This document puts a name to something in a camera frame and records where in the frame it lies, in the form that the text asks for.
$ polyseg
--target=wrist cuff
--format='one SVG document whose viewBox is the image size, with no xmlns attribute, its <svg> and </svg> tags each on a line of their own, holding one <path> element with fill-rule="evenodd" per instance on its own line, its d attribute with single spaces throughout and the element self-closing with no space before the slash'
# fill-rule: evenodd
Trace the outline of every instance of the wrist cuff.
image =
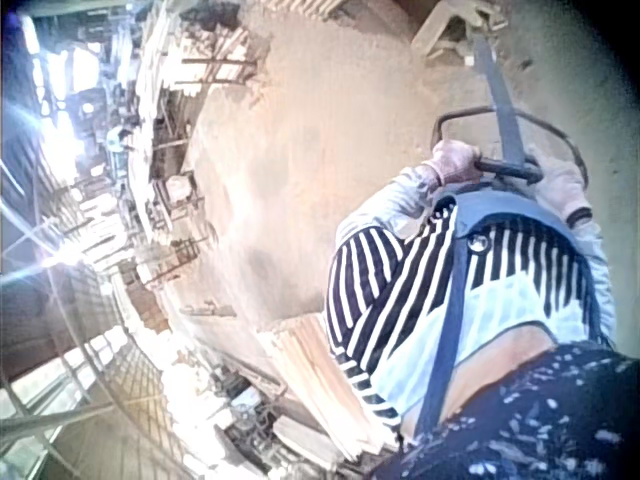
<svg viewBox="0 0 640 480">
<path fill-rule="evenodd" d="M 582 220 L 591 220 L 593 211 L 589 207 L 580 207 L 567 217 L 569 228 L 575 227 Z"/>
<path fill-rule="evenodd" d="M 426 162 L 422 162 L 424 165 L 426 165 L 427 167 L 431 168 L 431 170 L 433 170 L 433 173 L 436 177 L 436 181 L 438 182 L 438 187 L 443 187 L 444 186 L 444 177 L 442 176 L 442 173 L 440 172 L 440 170 L 438 170 L 436 168 L 436 166 L 433 164 L 432 161 L 426 161 Z"/>
</svg>

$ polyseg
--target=hand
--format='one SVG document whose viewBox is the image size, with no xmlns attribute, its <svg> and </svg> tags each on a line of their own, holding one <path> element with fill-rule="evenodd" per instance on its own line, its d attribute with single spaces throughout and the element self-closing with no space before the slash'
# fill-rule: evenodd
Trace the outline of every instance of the hand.
<svg viewBox="0 0 640 480">
<path fill-rule="evenodd" d="M 535 158 L 544 178 L 535 186 L 535 197 L 540 205 L 551 210 L 563 221 L 579 209 L 591 210 L 584 195 L 584 180 L 576 164 L 557 160 L 535 152 Z"/>
<path fill-rule="evenodd" d="M 478 147 L 458 140 L 441 140 L 433 147 L 433 158 L 424 163 L 434 170 L 442 187 L 448 183 L 480 180 L 482 172 L 474 166 L 478 158 Z"/>
</svg>

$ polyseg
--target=metal loop handle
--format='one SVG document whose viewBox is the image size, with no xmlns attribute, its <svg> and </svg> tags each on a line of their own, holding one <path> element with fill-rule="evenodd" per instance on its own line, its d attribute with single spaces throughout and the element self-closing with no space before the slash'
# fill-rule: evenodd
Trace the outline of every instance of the metal loop handle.
<svg viewBox="0 0 640 480">
<path fill-rule="evenodd" d="M 456 110 L 441 115 L 436 119 L 433 126 L 433 134 L 431 137 L 431 148 L 433 148 L 440 140 L 443 139 L 442 127 L 450 121 L 459 118 L 472 117 L 476 115 L 482 115 L 486 113 L 495 113 L 496 109 L 492 105 L 485 105 L 482 107 L 465 108 L 463 110 Z M 518 118 L 528 121 L 537 127 L 540 127 L 555 137 L 559 138 L 569 148 L 573 155 L 573 162 L 578 166 L 582 179 L 584 181 L 585 189 L 589 186 L 589 174 L 587 172 L 587 166 L 584 163 L 582 155 L 578 147 L 573 143 L 571 138 L 559 128 L 551 125 L 549 122 L 542 120 L 538 117 L 531 115 L 520 109 L 514 109 L 514 112 Z M 492 159 L 482 157 L 477 160 L 475 166 L 478 170 L 488 173 L 495 173 L 496 175 L 504 175 L 509 177 L 516 177 L 526 180 L 529 184 L 539 182 L 544 177 L 544 174 L 540 167 L 537 165 L 527 164 L 524 166 L 518 166 L 506 162 L 501 159 Z"/>
</svg>

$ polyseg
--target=wooden board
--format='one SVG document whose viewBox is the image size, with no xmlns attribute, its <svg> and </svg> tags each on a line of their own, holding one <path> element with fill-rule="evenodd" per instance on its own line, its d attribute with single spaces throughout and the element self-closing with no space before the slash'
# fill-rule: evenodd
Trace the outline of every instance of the wooden board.
<svg viewBox="0 0 640 480">
<path fill-rule="evenodd" d="M 355 460 L 363 451 L 379 454 L 392 436 L 366 412 L 329 355 L 321 314 L 278 322 L 258 332 L 280 376 L 311 412 L 342 454 Z"/>
</svg>

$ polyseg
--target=concrete floor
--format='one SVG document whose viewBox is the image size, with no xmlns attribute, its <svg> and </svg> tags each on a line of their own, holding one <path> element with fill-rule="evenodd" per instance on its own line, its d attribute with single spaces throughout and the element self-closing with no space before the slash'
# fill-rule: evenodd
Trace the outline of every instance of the concrete floor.
<svg viewBox="0 0 640 480">
<path fill-rule="evenodd" d="M 174 306 L 208 299 L 232 305 L 238 321 L 260 328 L 322 309 L 340 220 L 403 166 L 425 158 L 436 115 L 486 103 L 487 92 L 473 71 L 427 69 L 390 37 L 299 17 L 249 22 L 271 41 L 263 73 L 251 88 L 210 94 L 186 161 L 218 243 L 164 296 Z M 594 42 L 561 6 L 514 0 L 500 48 L 509 53 L 505 71 L 520 101 L 581 146 L 611 263 L 618 343 L 640 356 L 633 313 L 638 117 L 615 65 Z M 522 71 L 524 59 L 533 64 Z M 489 125 L 452 134 L 485 148 L 495 143 Z"/>
</svg>

